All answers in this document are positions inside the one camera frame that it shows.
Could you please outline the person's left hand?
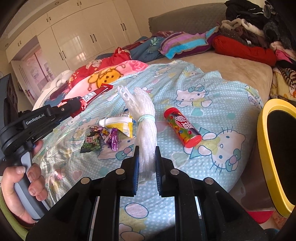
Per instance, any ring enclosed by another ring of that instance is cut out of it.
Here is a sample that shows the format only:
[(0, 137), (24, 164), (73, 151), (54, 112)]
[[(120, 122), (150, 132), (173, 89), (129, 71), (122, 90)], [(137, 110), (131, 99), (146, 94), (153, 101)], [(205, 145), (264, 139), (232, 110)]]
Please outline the person's left hand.
[[(36, 221), (25, 210), (14, 190), (14, 184), (22, 180), (25, 170), (23, 166), (7, 167), (3, 173), (1, 189), (5, 203), (15, 219), (24, 227), (32, 227)], [(28, 178), (31, 182), (28, 188), (29, 194), (37, 201), (44, 201), (48, 197), (48, 191), (45, 187), (45, 178), (38, 164), (34, 163), (29, 168)]]

